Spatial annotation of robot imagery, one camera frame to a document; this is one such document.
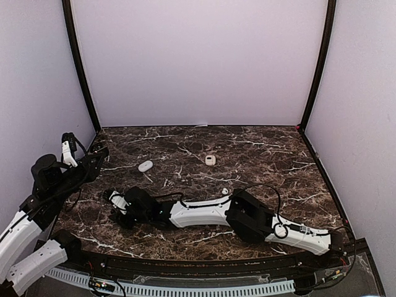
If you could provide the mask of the beige gold-rimmed charging case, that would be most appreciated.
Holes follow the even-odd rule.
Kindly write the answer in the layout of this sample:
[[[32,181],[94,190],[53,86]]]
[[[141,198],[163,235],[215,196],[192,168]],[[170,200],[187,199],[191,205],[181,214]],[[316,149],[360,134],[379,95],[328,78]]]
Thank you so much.
[[[215,155],[207,155],[205,157],[205,164],[207,166],[214,166],[216,165],[217,159]]]

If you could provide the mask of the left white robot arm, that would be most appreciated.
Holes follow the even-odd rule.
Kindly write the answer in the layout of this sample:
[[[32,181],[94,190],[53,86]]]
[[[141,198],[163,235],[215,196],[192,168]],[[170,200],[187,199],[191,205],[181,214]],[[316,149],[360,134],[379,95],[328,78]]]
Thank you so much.
[[[63,161],[47,154],[32,166],[34,183],[30,196],[21,204],[9,226],[1,234],[1,290],[22,296],[27,288],[52,268],[64,262],[74,270],[87,265],[80,239],[60,230],[41,248],[18,260],[25,248],[43,233],[61,212],[65,201],[82,185],[99,175],[109,150],[104,147],[74,160],[64,153]]]

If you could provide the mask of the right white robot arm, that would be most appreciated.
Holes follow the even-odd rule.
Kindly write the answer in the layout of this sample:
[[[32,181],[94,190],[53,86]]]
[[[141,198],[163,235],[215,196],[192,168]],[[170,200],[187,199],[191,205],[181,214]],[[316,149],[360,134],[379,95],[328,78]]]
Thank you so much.
[[[147,191],[132,187],[122,194],[107,189],[103,198],[113,207],[110,218],[123,228],[148,224],[159,230],[190,226],[221,225],[230,227],[244,242],[275,242],[304,249],[316,255],[316,263],[328,269],[343,252],[343,235],[338,230],[308,227],[270,210],[246,188],[208,201],[166,201]]]

